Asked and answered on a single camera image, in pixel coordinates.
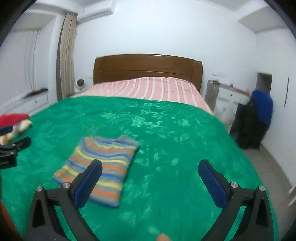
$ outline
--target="green blanket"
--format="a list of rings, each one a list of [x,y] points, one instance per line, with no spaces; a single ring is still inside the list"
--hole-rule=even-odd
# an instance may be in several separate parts
[[[32,145],[18,166],[2,170],[3,201],[22,236],[37,186],[55,188],[53,173],[82,137],[126,135],[140,143],[129,169],[120,207],[89,201],[80,209],[101,241],[152,241],[166,233],[173,241],[201,240],[219,213],[197,173],[208,159],[229,181],[242,187],[262,184],[248,158],[224,126],[202,109],[172,102],[120,97],[67,99],[32,116],[26,135]],[[241,208],[228,237],[233,237]],[[58,209],[68,238],[73,234]],[[275,216],[274,230],[278,229]]]

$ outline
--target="red cloth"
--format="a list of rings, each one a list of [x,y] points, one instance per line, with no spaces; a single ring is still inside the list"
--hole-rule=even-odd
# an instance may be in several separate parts
[[[13,222],[12,222],[12,220],[11,220],[11,218],[10,218],[8,212],[6,211],[6,208],[2,202],[0,202],[0,206],[1,206],[0,212],[2,212],[2,215],[3,215],[6,223],[10,227],[10,229],[15,233],[16,240],[22,241],[22,238],[18,234],[18,232],[17,232],[17,230],[16,230],[16,228],[15,228],[15,226],[14,226],[14,224],[13,224]]]
[[[27,114],[9,114],[0,116],[0,128],[5,126],[13,126],[23,120],[29,119]]]

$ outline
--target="metal screw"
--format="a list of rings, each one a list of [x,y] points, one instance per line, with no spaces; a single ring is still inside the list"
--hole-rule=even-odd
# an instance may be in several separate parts
[[[70,186],[71,186],[71,183],[68,183],[68,182],[63,184],[63,188],[69,188]]]
[[[237,184],[237,183],[235,183],[235,182],[232,182],[231,184],[230,184],[233,188],[237,188],[239,185]]]
[[[39,187],[36,188],[36,191],[41,192],[42,189],[43,189],[43,187],[39,186]]]
[[[262,192],[265,190],[265,187],[263,187],[263,186],[261,186],[261,185],[260,185],[258,188],[259,188],[259,190],[262,191]]]

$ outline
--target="wooden headboard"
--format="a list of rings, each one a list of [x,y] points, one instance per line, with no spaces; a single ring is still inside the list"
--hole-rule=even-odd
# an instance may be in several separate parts
[[[94,64],[94,84],[149,76],[187,80],[200,91],[202,62],[170,55],[122,54],[96,58]]]

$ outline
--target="air conditioner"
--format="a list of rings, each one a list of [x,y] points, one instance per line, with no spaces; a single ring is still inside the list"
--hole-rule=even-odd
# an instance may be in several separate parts
[[[85,22],[114,12],[115,0],[101,0],[98,3],[88,5],[78,12],[77,22]]]

